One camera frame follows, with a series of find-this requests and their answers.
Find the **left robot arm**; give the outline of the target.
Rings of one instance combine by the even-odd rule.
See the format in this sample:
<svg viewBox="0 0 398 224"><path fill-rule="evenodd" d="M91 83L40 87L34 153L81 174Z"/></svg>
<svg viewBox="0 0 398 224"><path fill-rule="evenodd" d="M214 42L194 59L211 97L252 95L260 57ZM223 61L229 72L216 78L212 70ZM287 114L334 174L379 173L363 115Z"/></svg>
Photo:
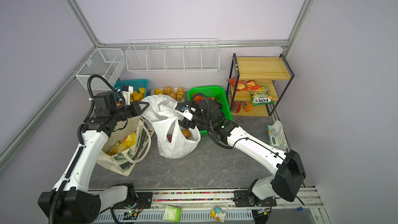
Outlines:
<svg viewBox="0 0 398 224"><path fill-rule="evenodd" d="M124 97L116 89L97 95L91 89L88 91L91 106L77 130L77 149L53 189L42 193L38 199L50 224L89 224L117 204L135 205L138 200L132 183L92 194L89 182L100 152L117 124L140 116L149 103L133 101L117 105L115 97Z"/></svg>

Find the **white plastic grocery bag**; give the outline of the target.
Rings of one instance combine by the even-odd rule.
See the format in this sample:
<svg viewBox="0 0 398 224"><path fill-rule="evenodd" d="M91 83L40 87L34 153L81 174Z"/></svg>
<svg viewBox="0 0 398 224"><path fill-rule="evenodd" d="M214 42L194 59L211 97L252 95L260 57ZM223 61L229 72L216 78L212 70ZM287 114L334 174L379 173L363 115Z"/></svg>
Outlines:
<svg viewBox="0 0 398 224"><path fill-rule="evenodd" d="M188 139L183 136L181 130L184 128L178 122L183 120L183 115L175 110L176 100L167 95L151 95L142 101L150 103L142 116L150 123L157 135L161 156L168 159L180 159L196 149L201 140L201 134L198 128L195 128L188 129L191 132ZM167 140L168 134L173 136L171 143Z"/></svg>

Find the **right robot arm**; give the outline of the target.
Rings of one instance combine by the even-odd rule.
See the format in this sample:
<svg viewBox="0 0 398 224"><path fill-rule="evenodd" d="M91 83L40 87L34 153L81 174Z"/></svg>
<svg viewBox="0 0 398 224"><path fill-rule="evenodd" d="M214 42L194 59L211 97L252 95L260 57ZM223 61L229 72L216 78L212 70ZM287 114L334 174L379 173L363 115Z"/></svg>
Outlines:
<svg viewBox="0 0 398 224"><path fill-rule="evenodd" d="M274 148L255 138L236 122L226 118L220 104L212 99L177 103L175 110L183 116L179 125L184 128L205 128L219 147L238 149L264 166L271 175L256 179L247 191L235 195L237 206L261 206L278 196L293 202L306 178L300 155L294 151Z"/></svg>

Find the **yellow chips bag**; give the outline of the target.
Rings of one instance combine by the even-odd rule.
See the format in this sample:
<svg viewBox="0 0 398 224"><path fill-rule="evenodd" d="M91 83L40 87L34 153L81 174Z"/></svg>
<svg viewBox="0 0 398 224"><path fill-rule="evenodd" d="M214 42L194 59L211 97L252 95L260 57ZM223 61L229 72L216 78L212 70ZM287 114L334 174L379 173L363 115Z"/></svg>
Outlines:
<svg viewBox="0 0 398 224"><path fill-rule="evenodd" d="M107 153L109 156L121 153L136 144L136 133L129 134L124 140L118 141Z"/></svg>

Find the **beige canvas tote bag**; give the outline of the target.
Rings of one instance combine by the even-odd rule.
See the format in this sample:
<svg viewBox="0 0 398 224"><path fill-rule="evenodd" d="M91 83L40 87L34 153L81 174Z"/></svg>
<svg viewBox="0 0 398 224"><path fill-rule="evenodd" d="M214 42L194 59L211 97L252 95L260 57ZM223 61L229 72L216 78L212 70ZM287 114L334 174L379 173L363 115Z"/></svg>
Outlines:
<svg viewBox="0 0 398 224"><path fill-rule="evenodd" d="M118 141L124 140L131 133L136 133L134 146L113 156L107 154ZM129 176L134 167L148 154L152 135L153 129L148 127L143 117L134 117L119 122L102 148L96 164L109 171Z"/></svg>

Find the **brown toy potato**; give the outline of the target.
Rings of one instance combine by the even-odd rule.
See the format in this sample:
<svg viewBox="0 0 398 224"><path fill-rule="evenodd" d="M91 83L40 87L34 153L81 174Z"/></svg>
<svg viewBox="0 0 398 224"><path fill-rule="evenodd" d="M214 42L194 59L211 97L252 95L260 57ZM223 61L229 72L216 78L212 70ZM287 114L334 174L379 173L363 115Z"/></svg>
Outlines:
<svg viewBox="0 0 398 224"><path fill-rule="evenodd" d="M188 139L188 138L191 136L191 132L190 132L189 130L182 129L181 132L182 132L183 136L184 136L186 139Z"/></svg>

